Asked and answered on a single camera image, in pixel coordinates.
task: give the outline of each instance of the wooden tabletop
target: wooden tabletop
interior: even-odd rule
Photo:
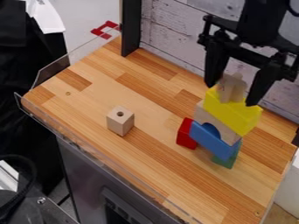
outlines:
[[[205,96],[203,79],[143,49],[123,58],[120,48],[119,38],[110,42],[34,88],[23,105],[183,220],[259,223],[296,151],[297,125],[265,110],[234,168],[214,164],[207,150],[176,145],[183,118]],[[118,105],[136,115],[125,137],[106,125]]]

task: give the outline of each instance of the clear acrylic panel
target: clear acrylic panel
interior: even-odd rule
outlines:
[[[103,38],[103,36],[110,35],[109,39]],[[88,54],[94,52],[95,50],[99,49],[100,47],[104,46],[106,43],[110,42],[111,40],[120,36],[119,26],[115,28],[109,28],[105,31],[102,35],[95,37],[94,39],[88,41],[86,44],[81,45],[71,51],[70,53],[62,56],[61,58],[53,61],[53,63],[49,64],[48,66],[43,67],[38,71],[38,75],[31,87],[31,89],[39,86],[44,81],[47,81],[55,74],[58,74],[65,68],[75,64],[76,62],[80,61]]]
[[[74,132],[62,125],[61,122],[56,121],[53,117],[43,112],[36,105],[26,100],[20,94],[15,93],[15,98],[18,107],[30,116],[32,119],[50,130],[56,137],[72,145],[75,150],[82,152],[86,157],[93,160],[99,167],[119,179],[124,185],[130,187],[137,193],[145,196],[155,206],[160,207],[166,214],[177,220],[178,223],[184,221],[185,223],[200,224],[199,221],[191,217],[180,206],[172,203],[166,199],[162,194],[157,192],[149,185],[142,182],[139,178],[127,171],[121,164],[107,157],[100,150],[96,150],[90,143],[77,136]]]
[[[106,43],[115,39],[120,35],[118,27],[110,29],[104,33],[104,35],[109,34],[111,38],[109,40],[102,38],[101,36],[94,38],[93,40],[87,42],[86,44],[76,48],[67,55],[53,61],[48,66],[42,68],[37,75],[31,89],[39,86],[43,82],[47,81],[55,74],[58,74],[67,67],[77,63],[82,60],[88,54],[94,52],[95,50],[101,48]],[[161,208],[166,214],[176,220],[178,223],[184,221],[185,223],[195,223],[200,222],[195,220],[186,211],[184,211],[180,206],[174,204],[169,199],[165,198],[155,189],[142,182],[138,177],[134,176],[131,172],[127,171],[121,164],[107,157],[100,150],[96,150],[86,139],[76,135],[75,132],[71,131],[67,126],[64,126],[61,122],[55,120],[55,118],[50,117],[47,113],[41,110],[38,106],[34,105],[32,102],[26,100],[23,96],[15,93],[17,100],[17,105],[32,119],[36,120],[41,125],[49,129],[58,138],[64,140],[67,144],[72,145],[75,150],[81,151],[85,156],[94,161],[98,166],[104,169],[106,172],[114,175],[123,184],[129,186],[131,189],[135,190],[137,193],[144,195],[151,203],[155,206]]]

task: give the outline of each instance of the floor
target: floor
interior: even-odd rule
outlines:
[[[119,0],[51,0],[66,26],[65,38],[68,52],[94,38],[90,32],[107,20],[118,23]],[[72,201],[67,197],[65,181],[62,181],[50,197],[72,217]],[[298,224],[297,218],[274,204],[265,224]]]

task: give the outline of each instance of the stack of blocks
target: stack of blocks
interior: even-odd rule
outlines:
[[[254,128],[262,112],[259,106],[246,106],[243,97],[246,88],[241,75],[225,74],[196,105],[194,120],[184,119],[177,133],[177,144],[192,150],[200,144],[214,155],[214,163],[232,169],[242,137]]]

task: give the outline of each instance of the black post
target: black post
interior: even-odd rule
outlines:
[[[123,0],[122,3],[122,56],[139,48],[141,38],[142,0]]]

